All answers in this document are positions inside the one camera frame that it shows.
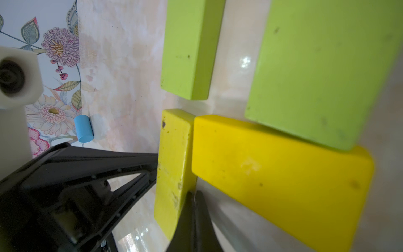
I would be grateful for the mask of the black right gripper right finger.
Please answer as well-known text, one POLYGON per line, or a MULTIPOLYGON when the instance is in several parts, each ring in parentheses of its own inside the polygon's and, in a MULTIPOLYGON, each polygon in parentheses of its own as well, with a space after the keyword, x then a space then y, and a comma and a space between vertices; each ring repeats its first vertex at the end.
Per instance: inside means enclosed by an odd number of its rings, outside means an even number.
POLYGON ((216 236, 205 197, 201 191, 195 195, 195 249, 197 252, 223 252, 216 236))

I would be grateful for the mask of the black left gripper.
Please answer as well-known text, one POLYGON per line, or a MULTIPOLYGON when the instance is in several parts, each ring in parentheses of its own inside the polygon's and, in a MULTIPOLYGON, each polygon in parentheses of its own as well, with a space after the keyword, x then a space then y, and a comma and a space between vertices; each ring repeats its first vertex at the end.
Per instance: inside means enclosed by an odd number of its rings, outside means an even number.
POLYGON ((157 161, 51 147, 1 180, 1 251, 115 252, 112 230, 156 183, 157 161))

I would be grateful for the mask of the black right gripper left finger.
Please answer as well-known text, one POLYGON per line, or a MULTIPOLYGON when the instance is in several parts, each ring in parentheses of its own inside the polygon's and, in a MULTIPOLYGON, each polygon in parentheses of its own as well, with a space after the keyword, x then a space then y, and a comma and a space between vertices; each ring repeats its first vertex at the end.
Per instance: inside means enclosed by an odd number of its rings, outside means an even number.
POLYGON ((194 250, 194 213, 194 194, 188 192, 167 252, 192 252, 194 250))

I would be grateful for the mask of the yellow green block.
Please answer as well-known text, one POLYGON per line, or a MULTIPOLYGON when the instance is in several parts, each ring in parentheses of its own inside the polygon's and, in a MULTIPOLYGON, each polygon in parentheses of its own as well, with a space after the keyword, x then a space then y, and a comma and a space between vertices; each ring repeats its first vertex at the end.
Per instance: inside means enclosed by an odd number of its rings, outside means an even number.
POLYGON ((162 112, 154 218, 168 240, 174 236, 186 194, 196 188, 192 172, 195 116, 180 109, 162 112))

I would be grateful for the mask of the lime green block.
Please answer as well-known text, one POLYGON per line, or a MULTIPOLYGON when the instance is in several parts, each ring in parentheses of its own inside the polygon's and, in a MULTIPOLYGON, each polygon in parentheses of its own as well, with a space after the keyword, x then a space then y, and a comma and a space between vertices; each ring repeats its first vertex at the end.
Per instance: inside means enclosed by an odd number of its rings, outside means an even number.
POLYGON ((225 4, 225 1, 168 1, 163 90, 187 100, 208 98, 225 4))
POLYGON ((349 151, 402 44, 402 1, 272 1, 245 117, 349 151))

